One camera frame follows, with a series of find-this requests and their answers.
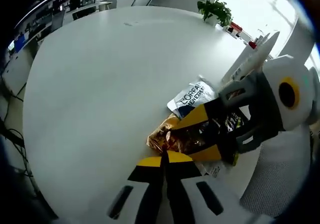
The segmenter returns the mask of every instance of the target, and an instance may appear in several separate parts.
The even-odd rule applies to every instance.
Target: white flower pot
[[[215,27],[217,23],[219,23],[218,16],[213,14],[210,18],[205,20],[206,23],[210,24],[211,26]]]

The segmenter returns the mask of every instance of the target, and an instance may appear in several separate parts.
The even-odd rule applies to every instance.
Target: potted plant
[[[231,23],[232,16],[231,10],[226,7],[226,2],[219,2],[219,0],[199,0],[197,6],[201,14],[203,14],[203,20],[206,23],[215,26],[219,23],[222,27]]]

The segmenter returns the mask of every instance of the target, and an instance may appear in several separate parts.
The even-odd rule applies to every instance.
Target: desk
[[[35,46],[38,45],[37,41],[35,40],[36,36],[50,25],[51,22],[33,37],[28,39],[28,41],[23,45],[22,49],[19,50],[18,53],[13,54],[8,65],[6,66],[2,77],[6,86],[14,95],[19,93],[28,80],[29,71],[34,60],[34,49],[36,48]]]
[[[112,2],[109,2],[109,1],[96,2],[96,3],[88,4],[88,5],[85,5],[83,7],[80,7],[80,8],[74,9],[74,10],[70,10],[65,14],[77,13],[77,12],[79,12],[81,10],[84,10],[84,9],[87,9],[87,8],[92,8],[92,7],[96,7],[98,9],[100,5],[107,5],[107,7],[109,9],[109,4],[112,4]]]
[[[199,74],[217,84],[244,47],[197,13],[151,6],[98,12],[49,35],[26,84],[23,134],[55,213],[78,217],[118,191],[155,155],[146,138],[170,114],[167,102]],[[238,196],[258,156],[239,158],[248,177]]]

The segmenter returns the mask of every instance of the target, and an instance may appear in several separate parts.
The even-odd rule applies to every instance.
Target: chair
[[[310,130],[305,124],[263,142],[240,204],[252,213],[279,216],[302,186],[310,161]]]
[[[51,32],[62,27],[62,23],[64,22],[65,12],[66,10],[62,10],[61,12],[56,13],[52,16]]]
[[[148,6],[152,0],[134,0],[131,6]]]

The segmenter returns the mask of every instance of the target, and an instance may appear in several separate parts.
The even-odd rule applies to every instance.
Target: green plant
[[[229,25],[232,21],[231,10],[226,7],[226,4],[226,2],[219,2],[219,0],[213,2],[210,0],[199,0],[197,2],[198,9],[204,17],[203,20],[205,21],[215,14],[218,16],[218,20],[220,20],[219,24],[222,27]]]

